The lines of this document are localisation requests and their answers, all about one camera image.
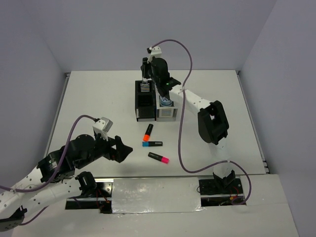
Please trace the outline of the clear spray bottle blue cap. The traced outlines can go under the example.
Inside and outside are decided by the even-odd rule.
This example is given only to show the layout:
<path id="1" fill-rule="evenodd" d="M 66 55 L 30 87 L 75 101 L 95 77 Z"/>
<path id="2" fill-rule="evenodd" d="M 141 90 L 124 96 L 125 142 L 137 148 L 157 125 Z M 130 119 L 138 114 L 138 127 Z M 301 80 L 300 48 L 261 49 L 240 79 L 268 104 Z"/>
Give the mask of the clear spray bottle blue cap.
<path id="1" fill-rule="evenodd" d="M 141 83 L 141 92 L 149 92 L 150 91 L 150 85 L 148 83 L 148 79 L 142 78 L 142 83 Z"/>

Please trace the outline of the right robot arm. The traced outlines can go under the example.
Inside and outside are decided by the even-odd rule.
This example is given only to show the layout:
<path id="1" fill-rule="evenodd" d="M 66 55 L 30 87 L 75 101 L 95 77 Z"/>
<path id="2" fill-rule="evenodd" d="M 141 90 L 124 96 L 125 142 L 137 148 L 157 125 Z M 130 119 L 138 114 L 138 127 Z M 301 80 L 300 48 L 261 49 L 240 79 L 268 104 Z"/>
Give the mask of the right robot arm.
<path id="1" fill-rule="evenodd" d="M 159 57 L 145 57 L 140 67 L 142 80 L 136 82 L 135 112 L 137 119 L 159 120 L 163 112 L 170 110 L 170 119 L 177 116 L 175 103 L 182 103 L 180 126 L 183 128 L 184 113 L 190 111 L 197 117 L 198 133 L 209 146 L 214 163 L 215 189 L 226 193 L 232 187 L 235 173 L 228 164 L 228 152 L 225 148 L 229 123 L 222 103 L 209 101 L 185 88 L 180 81 L 171 77 L 167 62 Z"/>

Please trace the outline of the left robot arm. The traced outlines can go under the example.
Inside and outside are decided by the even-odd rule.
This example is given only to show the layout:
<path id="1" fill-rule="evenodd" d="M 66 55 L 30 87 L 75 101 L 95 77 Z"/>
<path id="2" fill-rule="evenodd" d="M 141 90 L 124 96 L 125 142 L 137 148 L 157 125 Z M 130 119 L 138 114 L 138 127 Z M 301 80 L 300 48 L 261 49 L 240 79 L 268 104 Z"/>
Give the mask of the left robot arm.
<path id="1" fill-rule="evenodd" d="M 80 135 L 42 159 L 32 172 L 0 196 L 0 230 L 6 232 L 24 224 L 26 216 L 43 212 L 49 205 L 67 198 L 91 197 L 97 183 L 82 169 L 99 158 L 123 162 L 133 149 L 119 136 Z"/>

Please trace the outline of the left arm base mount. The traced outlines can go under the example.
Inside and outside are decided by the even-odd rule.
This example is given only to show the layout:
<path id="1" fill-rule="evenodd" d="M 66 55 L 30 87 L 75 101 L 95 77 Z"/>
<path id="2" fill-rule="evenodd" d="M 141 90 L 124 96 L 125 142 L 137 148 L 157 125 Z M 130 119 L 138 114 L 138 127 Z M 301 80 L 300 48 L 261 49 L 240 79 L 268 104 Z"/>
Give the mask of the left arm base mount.
<path id="1" fill-rule="evenodd" d="M 65 210 L 96 210 L 112 214 L 113 178 L 95 178 L 96 189 L 88 195 L 66 199 Z"/>

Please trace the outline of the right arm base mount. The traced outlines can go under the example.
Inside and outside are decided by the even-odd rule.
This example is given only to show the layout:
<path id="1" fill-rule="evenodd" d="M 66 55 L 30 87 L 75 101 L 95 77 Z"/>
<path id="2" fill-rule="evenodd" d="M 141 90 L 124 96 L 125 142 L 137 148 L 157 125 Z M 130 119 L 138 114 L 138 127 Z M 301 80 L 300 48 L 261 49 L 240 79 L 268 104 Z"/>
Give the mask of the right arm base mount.
<path id="1" fill-rule="evenodd" d="M 202 207 L 239 205 L 245 199 L 241 180 L 236 178 L 226 188 L 219 188 L 212 176 L 199 177 L 196 191 Z"/>

